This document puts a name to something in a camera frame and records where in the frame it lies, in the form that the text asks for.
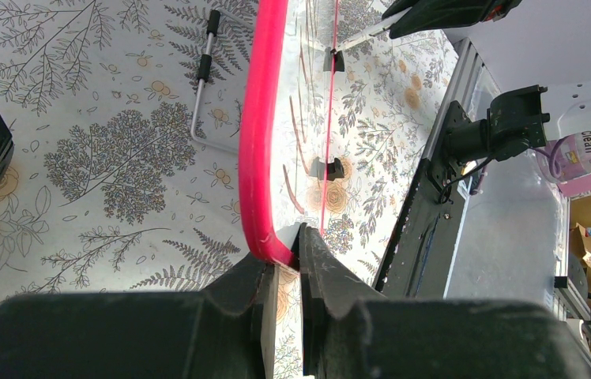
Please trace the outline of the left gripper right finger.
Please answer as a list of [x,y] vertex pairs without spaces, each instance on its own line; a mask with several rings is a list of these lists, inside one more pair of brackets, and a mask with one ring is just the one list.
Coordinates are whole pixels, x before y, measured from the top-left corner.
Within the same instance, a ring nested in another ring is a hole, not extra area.
[[316,378],[591,378],[591,358],[549,310],[514,300],[380,294],[302,224],[303,372]]

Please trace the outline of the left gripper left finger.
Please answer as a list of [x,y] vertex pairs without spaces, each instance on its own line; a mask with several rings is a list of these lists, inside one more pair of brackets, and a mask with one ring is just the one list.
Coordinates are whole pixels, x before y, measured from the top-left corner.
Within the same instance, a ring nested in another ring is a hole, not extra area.
[[249,255],[200,291],[17,296],[0,378],[268,378],[277,283]]

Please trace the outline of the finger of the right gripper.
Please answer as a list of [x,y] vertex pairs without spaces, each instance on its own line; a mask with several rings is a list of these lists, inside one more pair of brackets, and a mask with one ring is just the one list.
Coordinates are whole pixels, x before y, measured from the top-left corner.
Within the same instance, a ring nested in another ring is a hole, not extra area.
[[435,29],[463,28],[503,19],[521,0],[399,0],[382,20],[401,16],[389,26],[391,39]]

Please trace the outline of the pink framed whiteboard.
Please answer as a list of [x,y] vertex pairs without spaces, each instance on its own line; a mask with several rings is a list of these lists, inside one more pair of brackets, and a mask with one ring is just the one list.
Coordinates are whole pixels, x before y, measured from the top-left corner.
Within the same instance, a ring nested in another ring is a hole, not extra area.
[[321,227],[327,180],[309,175],[329,146],[337,47],[336,1],[262,1],[239,134],[239,199],[247,245],[257,258],[292,268],[302,224]]

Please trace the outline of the whiteboard marker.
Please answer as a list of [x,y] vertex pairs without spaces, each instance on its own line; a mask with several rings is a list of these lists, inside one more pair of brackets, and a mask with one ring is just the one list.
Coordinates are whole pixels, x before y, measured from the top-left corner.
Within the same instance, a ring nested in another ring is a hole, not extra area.
[[357,46],[369,39],[372,39],[376,36],[381,35],[384,32],[387,32],[396,22],[398,22],[408,11],[410,8],[407,8],[399,13],[394,14],[391,17],[387,17],[385,20],[378,22],[370,27],[367,27],[360,32],[344,39],[341,43],[339,43],[336,47],[336,51],[346,51],[354,46]]

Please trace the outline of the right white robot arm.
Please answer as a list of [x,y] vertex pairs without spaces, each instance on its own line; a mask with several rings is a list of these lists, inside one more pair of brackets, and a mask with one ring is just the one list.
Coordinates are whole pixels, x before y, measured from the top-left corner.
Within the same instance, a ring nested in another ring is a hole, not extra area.
[[[382,19],[395,19],[388,29],[390,38],[396,39],[498,21],[518,5],[517,1],[395,1]],[[485,118],[475,122],[454,100],[446,107],[426,161],[431,167],[456,167],[482,158],[503,161],[589,128],[591,81],[551,87],[535,84],[505,92],[491,101]]]

